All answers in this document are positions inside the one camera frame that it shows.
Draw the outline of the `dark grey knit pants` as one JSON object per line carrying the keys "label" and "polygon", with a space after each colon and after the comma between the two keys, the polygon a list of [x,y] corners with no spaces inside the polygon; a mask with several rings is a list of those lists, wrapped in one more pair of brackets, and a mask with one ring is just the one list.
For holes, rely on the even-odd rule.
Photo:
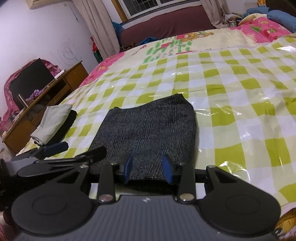
{"label": "dark grey knit pants", "polygon": [[106,157],[91,166],[98,174],[106,163],[120,163],[132,157],[132,170],[126,187],[141,192],[174,194],[162,167],[168,155],[174,163],[194,159],[197,133],[193,106],[182,94],[174,94],[136,108],[108,111],[90,148],[105,146]]}

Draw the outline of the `wooden desk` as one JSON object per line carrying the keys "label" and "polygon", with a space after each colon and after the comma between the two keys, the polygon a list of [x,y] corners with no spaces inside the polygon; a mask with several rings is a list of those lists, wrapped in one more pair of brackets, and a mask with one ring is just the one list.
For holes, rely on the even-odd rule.
{"label": "wooden desk", "polygon": [[32,132],[40,124],[48,106],[60,104],[79,87],[88,76],[82,62],[77,63],[60,77],[50,82],[44,91],[21,111],[20,117],[3,136],[3,143],[14,154],[18,153],[30,140]]}

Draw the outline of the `folded grey and black clothes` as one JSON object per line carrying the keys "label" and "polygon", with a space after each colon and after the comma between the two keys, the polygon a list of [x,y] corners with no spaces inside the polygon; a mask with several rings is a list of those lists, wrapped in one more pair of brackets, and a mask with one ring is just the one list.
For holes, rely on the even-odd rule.
{"label": "folded grey and black clothes", "polygon": [[31,138],[38,146],[49,146],[60,142],[76,119],[72,104],[48,106]]}

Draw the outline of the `black monitor with pink cover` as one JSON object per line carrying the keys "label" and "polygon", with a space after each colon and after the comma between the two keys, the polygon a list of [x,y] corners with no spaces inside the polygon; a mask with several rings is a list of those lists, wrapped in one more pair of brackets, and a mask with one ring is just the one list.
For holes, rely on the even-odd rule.
{"label": "black monitor with pink cover", "polygon": [[29,98],[35,90],[42,90],[61,72],[59,66],[45,59],[34,59],[13,73],[4,84],[7,110],[1,118],[1,132],[8,130],[10,117],[22,109],[17,96]]}

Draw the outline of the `green checkered plastic bed cover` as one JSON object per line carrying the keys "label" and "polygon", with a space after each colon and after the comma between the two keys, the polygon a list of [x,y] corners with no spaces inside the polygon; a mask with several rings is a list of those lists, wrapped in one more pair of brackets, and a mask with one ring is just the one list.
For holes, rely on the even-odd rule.
{"label": "green checkered plastic bed cover", "polygon": [[77,118],[59,158],[86,151],[110,108],[181,93],[198,127],[196,167],[214,164],[295,202],[295,35],[250,48],[187,51],[161,59],[128,51],[65,102]]}

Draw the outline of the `beige curtain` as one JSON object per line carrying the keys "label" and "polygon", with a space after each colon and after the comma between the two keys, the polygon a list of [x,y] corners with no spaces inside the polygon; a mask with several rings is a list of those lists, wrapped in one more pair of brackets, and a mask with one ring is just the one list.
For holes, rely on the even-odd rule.
{"label": "beige curtain", "polygon": [[226,1],[221,0],[200,0],[211,24],[218,29],[228,28],[229,24],[226,20],[228,7]]}
{"label": "beige curtain", "polygon": [[119,53],[119,41],[103,1],[74,0],[73,3],[84,18],[103,59]]}

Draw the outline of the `white air conditioner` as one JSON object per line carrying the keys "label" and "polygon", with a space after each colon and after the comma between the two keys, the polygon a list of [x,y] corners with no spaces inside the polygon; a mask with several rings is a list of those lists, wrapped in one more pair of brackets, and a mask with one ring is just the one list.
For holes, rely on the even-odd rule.
{"label": "white air conditioner", "polygon": [[26,0],[29,9],[38,9],[52,4],[67,2],[68,0]]}

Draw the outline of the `maroon sofa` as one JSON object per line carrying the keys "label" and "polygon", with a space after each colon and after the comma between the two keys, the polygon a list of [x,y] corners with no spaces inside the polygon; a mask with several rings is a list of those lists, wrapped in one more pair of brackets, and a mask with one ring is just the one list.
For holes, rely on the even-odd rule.
{"label": "maroon sofa", "polygon": [[135,24],[124,29],[119,37],[120,44],[139,44],[149,37],[158,40],[191,32],[215,29],[202,6],[191,6]]}

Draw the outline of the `floral pink yellow bed sheet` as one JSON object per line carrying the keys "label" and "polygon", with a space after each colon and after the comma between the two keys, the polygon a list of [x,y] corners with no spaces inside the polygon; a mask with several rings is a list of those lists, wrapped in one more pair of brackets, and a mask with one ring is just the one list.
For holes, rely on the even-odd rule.
{"label": "floral pink yellow bed sheet", "polygon": [[109,69],[132,68],[191,52],[253,47],[258,44],[271,43],[289,33],[290,31],[284,24],[268,19],[265,14],[251,14],[245,17],[237,27],[184,33],[115,54],[103,60],[81,85],[92,83]]}

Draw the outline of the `right beige curtain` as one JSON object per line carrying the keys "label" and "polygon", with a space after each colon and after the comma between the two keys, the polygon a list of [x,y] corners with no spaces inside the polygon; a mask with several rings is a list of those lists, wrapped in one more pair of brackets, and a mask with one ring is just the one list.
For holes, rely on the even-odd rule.
{"label": "right beige curtain", "polygon": [[221,0],[200,0],[211,24],[218,29],[228,28],[229,24],[226,20],[228,7],[226,1]]}

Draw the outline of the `blue pillow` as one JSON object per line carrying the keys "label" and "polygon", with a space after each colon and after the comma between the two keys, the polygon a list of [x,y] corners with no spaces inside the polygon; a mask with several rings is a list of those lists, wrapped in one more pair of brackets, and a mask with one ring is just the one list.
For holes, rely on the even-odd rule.
{"label": "blue pillow", "polygon": [[270,9],[266,6],[250,8],[243,15],[239,25],[260,18],[261,15],[266,15],[266,18],[281,24],[290,32],[295,33],[295,16],[278,9]]}

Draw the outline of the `window with wooden frame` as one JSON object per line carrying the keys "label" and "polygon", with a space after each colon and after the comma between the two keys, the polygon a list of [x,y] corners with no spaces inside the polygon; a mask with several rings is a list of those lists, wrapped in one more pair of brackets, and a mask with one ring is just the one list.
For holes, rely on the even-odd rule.
{"label": "window with wooden frame", "polygon": [[152,14],[156,11],[164,9],[177,9],[187,8],[190,6],[200,6],[200,1],[159,1],[159,0],[147,0],[147,1],[111,1],[117,14],[122,22],[136,18],[138,16],[144,16],[146,14]]}

